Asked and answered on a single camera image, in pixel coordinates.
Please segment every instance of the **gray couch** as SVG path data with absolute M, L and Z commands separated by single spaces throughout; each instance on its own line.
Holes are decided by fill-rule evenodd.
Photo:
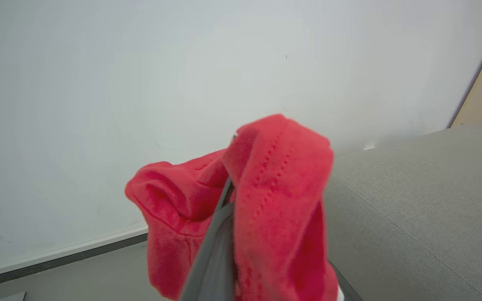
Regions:
M 482 126 L 336 158 L 325 211 L 349 299 L 482 300 Z

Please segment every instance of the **stitching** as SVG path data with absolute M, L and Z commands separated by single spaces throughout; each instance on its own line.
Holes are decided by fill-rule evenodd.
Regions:
M 265 160 L 261 163 L 262 169 L 260 169 L 260 172 L 258 173 L 258 176 L 256 176 L 256 179 L 252 182 L 252 185 L 254 187 L 257 187 L 257 184 L 260 182 L 260 175 L 262 175 L 264 173 L 264 171 L 267 169 L 267 164 L 269 164 L 270 157 L 273 154 L 274 150 L 276 149 L 276 146 L 279 144 L 280 138 L 282 137 L 283 133 L 285 132 L 285 129 L 287 128 L 287 126 L 289 125 L 290 122 L 291 122 L 291 120 L 287 120 L 286 124 L 281 129 L 280 133 L 276 136 L 275 141 L 271 145 L 270 149 L 267 151 L 267 155 L 265 156 Z M 252 219 L 251 219 L 249 225 L 252 226 L 254 224 L 254 220 L 257 219 L 260 216 L 260 214 L 264 210 L 264 204 L 267 203 L 267 198 L 270 198 L 270 197 L 271 197 L 271 195 L 270 195 L 270 193 L 268 193 L 267 197 L 264 197 L 262 202 L 260 202 L 259 208 L 257 208 L 256 211 L 254 211 L 253 214 L 252 214 Z
M 224 183 L 222 184 L 222 186 L 211 186 L 207 183 L 203 183 L 202 181 L 200 180 L 197 180 L 197 183 L 199 183 L 200 185 L 204 186 L 204 187 L 208 187 L 208 188 L 215 188 L 215 189 L 222 189 L 224 187 Z
M 442 265 L 444 265 L 450 272 L 452 272 L 463 284 L 465 284 L 466 286 L 468 286 L 472 291 L 475 291 L 476 293 L 478 293 L 480 296 L 482 296 L 482 293 L 477 290 L 474 286 L 472 286 L 466 279 L 464 279 L 462 276 L 460 276 L 459 274 L 457 274 L 457 272 L 455 272 L 453 269 L 451 269 L 449 267 L 449 265 L 447 265 L 446 263 L 444 263 L 444 261 L 442 261 L 440 258 L 438 258 L 438 256 L 434 255 L 433 252 L 431 252 L 431 250 L 429 250 L 426 246 L 424 246 L 421 242 L 419 242 L 419 240 L 417 240 L 416 238 L 414 238 L 412 235 L 408 234 L 407 231 L 403 230 L 403 228 L 401 228 L 398 224 L 396 224 L 394 221 L 392 221 L 391 219 L 389 219 L 386 215 L 382 214 L 377 208 L 373 207 L 373 205 L 371 205 L 370 203 L 368 203 L 364 198 L 362 198 L 358 193 L 354 192 L 352 189 L 350 189 L 349 187 L 347 187 L 345 184 L 343 184 L 341 181 L 339 181 L 338 179 L 334 178 L 333 179 L 334 181 L 336 181 L 337 183 L 340 183 L 343 187 L 345 187 L 347 190 L 349 190 L 350 192 L 354 193 L 355 196 L 357 196 L 360 200 L 362 200 L 363 202 L 365 202 L 366 204 L 369 205 L 369 207 L 373 208 L 373 210 L 377 211 L 380 215 L 382 215 L 382 217 L 384 217 L 387 221 L 389 221 L 391 224 L 394 225 L 394 227 L 398 228 L 401 232 L 403 232 L 404 234 L 406 234 L 411 240 L 413 240 L 414 242 L 416 242 L 417 244 L 419 244 L 419 246 L 421 246 L 425 251 L 427 251 L 427 253 L 429 253 L 432 257 L 434 257 L 437 261 L 439 261 L 440 263 L 442 263 Z
M 200 166 L 200 167 L 196 167 L 196 168 L 195 168 L 195 171 L 202 170 L 202 169 L 206 168 L 208 165 L 209 165 L 209 163 L 205 163 L 205 164 L 203 164 L 203 165 Z
M 189 238 L 185 236 L 185 242 L 187 242 L 187 247 L 189 247 L 189 265 L 193 265 L 191 262 L 191 244 L 189 243 Z

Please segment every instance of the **red fabric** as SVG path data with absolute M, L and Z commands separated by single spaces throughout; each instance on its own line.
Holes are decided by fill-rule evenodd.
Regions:
M 179 297 L 230 175 L 239 299 L 336 300 L 322 202 L 333 160 L 328 140 L 282 115 L 237 133 L 226 150 L 149 164 L 126 186 L 149 224 L 151 283 Z

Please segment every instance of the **red fleece garment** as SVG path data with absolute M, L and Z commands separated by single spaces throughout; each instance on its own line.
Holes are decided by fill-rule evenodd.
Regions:
M 226 151 L 147 165 L 126 186 L 149 224 L 151 283 L 179 297 L 230 175 L 238 298 L 336 300 L 322 202 L 333 161 L 328 140 L 282 115 L 237 133 Z

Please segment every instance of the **baseboard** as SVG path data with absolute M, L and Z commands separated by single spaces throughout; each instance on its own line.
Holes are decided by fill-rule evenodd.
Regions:
M 90 242 L 85 242 L 82 244 L 74 245 L 67 248 L 62 248 L 60 250 L 24 258 L 21 260 L 13 261 L 11 263 L 5 263 L 0 265 L 0 274 L 11 272 L 13 270 L 22 269 L 31 265 L 38 265 L 39 263 L 46 263 L 47 261 L 52 261 L 62 257 L 67 257 L 69 255 L 74 255 L 84 251 L 92 250 L 101 246 L 106 246 L 113 244 L 114 242 L 119 242 L 121 240 L 126 240 L 135 236 L 143 235 L 148 233 L 148 226 L 142 226 L 128 231 L 120 232 L 107 237 L 99 238 L 97 240 L 92 240 Z

